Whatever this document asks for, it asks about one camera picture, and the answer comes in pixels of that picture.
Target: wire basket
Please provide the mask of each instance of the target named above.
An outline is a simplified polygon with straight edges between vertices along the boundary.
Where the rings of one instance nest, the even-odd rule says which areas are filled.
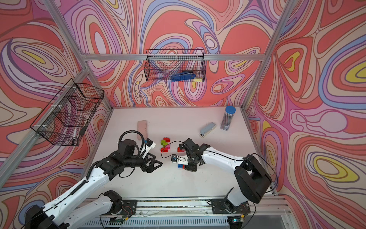
[[[78,146],[103,97],[102,89],[73,83],[38,129],[31,128],[52,145]]]
[[[204,53],[203,49],[147,49],[146,81],[204,82]]]

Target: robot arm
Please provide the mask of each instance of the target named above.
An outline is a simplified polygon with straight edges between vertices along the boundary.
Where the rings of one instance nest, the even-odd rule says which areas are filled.
[[[150,139],[145,141],[142,138],[143,144],[138,154],[134,155],[135,148],[138,149],[136,142],[130,139],[122,141],[123,135],[132,132],[136,133],[135,131],[123,133],[118,149],[108,157],[95,162],[87,176],[68,191],[46,203],[42,208],[37,205],[32,206],[26,212],[26,222],[28,222],[25,225],[26,229],[74,229],[101,214],[108,212],[119,214],[123,206],[122,198],[112,190],[84,207],[77,210],[75,208],[98,188],[122,173],[126,167],[140,167],[142,171],[152,173],[162,166],[162,163],[149,153],[150,149],[156,145]]]
[[[234,212],[242,203],[250,200],[259,203],[272,179],[258,160],[252,156],[236,157],[202,144],[198,146],[190,138],[183,143],[187,153],[188,171],[197,171],[197,165],[212,164],[229,173],[234,173],[238,187],[232,188],[224,198],[226,209]]]

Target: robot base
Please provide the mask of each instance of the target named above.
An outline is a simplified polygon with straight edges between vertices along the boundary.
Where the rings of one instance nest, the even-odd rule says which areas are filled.
[[[126,216],[131,217],[132,215],[134,215],[136,213],[137,200],[122,199],[122,202],[123,202],[122,211],[120,213],[118,213],[118,215],[126,215]]]
[[[228,210],[226,210],[226,207],[224,205],[224,199],[211,199],[212,204],[212,213],[213,214],[227,214],[230,213]],[[242,213],[244,216],[250,213],[250,208],[248,201],[242,203],[239,205],[235,212],[233,213]]]

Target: blue swirl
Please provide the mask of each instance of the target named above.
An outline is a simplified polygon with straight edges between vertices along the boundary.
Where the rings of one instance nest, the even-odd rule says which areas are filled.
[[[204,10],[201,10],[197,7],[194,7],[190,4],[187,4],[183,1],[179,1],[179,0],[170,0],[170,1],[164,1],[164,0],[156,0],[153,1],[147,8],[146,10],[146,14],[145,17],[143,19],[143,23],[142,23],[142,33],[141,33],[141,38],[140,38],[140,53],[143,53],[143,37],[145,35],[146,29],[147,29],[147,24],[148,22],[151,20],[151,18],[153,17],[153,15],[161,10],[164,7],[171,7],[172,5],[176,5],[176,6],[182,6],[182,7],[186,7],[189,8],[193,11],[195,11],[198,15],[200,15],[210,26],[210,29],[213,31],[214,30],[214,23],[212,18],[210,17],[210,15],[208,13],[206,13]]]
[[[42,207],[45,205],[43,200],[34,200],[32,202],[29,202],[26,206],[22,208],[22,210],[19,212],[18,220],[21,224],[25,224],[25,213],[30,209],[32,206],[38,205],[39,207]]]
[[[338,56],[340,55],[347,55],[351,52],[353,52],[355,49],[359,48],[360,46],[365,45],[364,42],[366,41],[366,35],[363,35],[362,37],[355,39],[354,41],[348,43],[346,46],[344,46],[343,48],[341,48],[340,50],[338,50],[325,64],[324,69],[320,75],[320,80],[319,80],[319,85],[318,85],[318,90],[319,90],[319,96],[321,98],[321,100],[331,106],[331,107],[336,107],[336,108],[341,108],[341,109],[351,109],[351,110],[365,110],[366,109],[366,102],[365,103],[341,103],[341,102],[336,102],[336,101],[331,101],[330,99],[328,99],[323,91],[323,85],[325,84],[325,81],[328,77],[327,73],[330,71],[331,68],[334,67],[334,65],[336,64],[336,62],[338,60],[336,60],[338,58]]]
[[[204,34],[205,33],[209,33],[209,34],[211,34],[214,38],[216,38],[216,36],[213,34],[213,32],[212,31],[209,31],[205,26],[200,26],[199,27],[199,34],[200,34],[200,36],[201,36],[201,38],[202,38],[202,40],[204,41],[205,40],[205,37],[204,37]],[[205,46],[206,46],[206,48],[208,49],[208,51],[210,52],[210,53],[218,53],[219,52],[219,42],[218,42],[218,40],[216,39],[216,43],[217,43],[217,47],[215,48],[215,49],[211,49],[211,48],[209,48],[207,45],[206,45],[206,42],[205,42]]]
[[[171,43],[178,43],[181,44],[183,46],[184,49],[189,49],[190,48],[190,44],[188,44],[185,40],[180,39],[180,38],[169,38],[166,39],[164,41],[162,41],[161,43],[159,43],[155,49],[162,49],[164,48],[164,46],[171,44]],[[152,50],[150,54],[157,54],[159,52],[159,50]]]

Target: swirl pattern backdrop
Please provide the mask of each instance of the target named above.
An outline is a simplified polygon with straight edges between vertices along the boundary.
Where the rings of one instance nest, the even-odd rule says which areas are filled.
[[[365,57],[365,1],[301,0],[245,107],[300,228],[366,228]]]
[[[42,1],[1,1],[0,21],[1,166],[81,67]],[[43,206],[77,182],[107,113],[101,104],[78,147],[36,142],[0,189],[0,228],[21,228],[29,207]]]
[[[264,53],[284,1],[62,1],[61,13],[84,53]],[[144,61],[90,61],[114,107],[241,105],[258,61],[207,61],[205,82],[146,82]]]

